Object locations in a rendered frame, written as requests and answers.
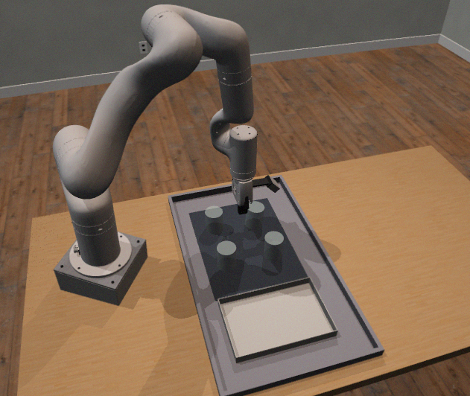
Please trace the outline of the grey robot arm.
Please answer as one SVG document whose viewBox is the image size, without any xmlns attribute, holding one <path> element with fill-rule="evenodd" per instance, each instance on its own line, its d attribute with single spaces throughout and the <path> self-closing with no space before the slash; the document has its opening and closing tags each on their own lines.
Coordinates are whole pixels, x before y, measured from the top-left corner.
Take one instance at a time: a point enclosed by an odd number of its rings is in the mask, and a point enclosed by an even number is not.
<svg viewBox="0 0 470 396">
<path fill-rule="evenodd" d="M 254 112 L 244 29 L 172 4 L 146 10 L 141 28 L 150 53 L 115 77 L 89 129 L 70 125 L 54 138 L 54 159 L 77 238 L 69 259 L 73 269 L 88 278 L 111 276 L 128 264 L 132 247 L 117 232 L 109 186 L 139 116 L 162 90 L 186 79 L 202 55 L 216 60 L 223 104 L 210 122 L 212 144 L 228 156 L 234 178 L 251 179 L 256 174 L 256 129 L 230 128 L 250 121 Z"/>
</svg>

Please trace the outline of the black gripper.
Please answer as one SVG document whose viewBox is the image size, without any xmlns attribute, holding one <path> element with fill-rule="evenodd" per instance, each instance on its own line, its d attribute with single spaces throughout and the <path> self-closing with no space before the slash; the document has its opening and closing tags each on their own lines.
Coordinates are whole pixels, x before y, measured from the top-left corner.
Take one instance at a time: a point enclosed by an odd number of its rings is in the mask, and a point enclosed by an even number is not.
<svg viewBox="0 0 470 396">
<path fill-rule="evenodd" d="M 249 201 L 250 204 L 253 203 L 253 178 L 241 180 L 232 176 L 232 192 L 238 204 L 239 214 L 247 214 Z"/>
</svg>

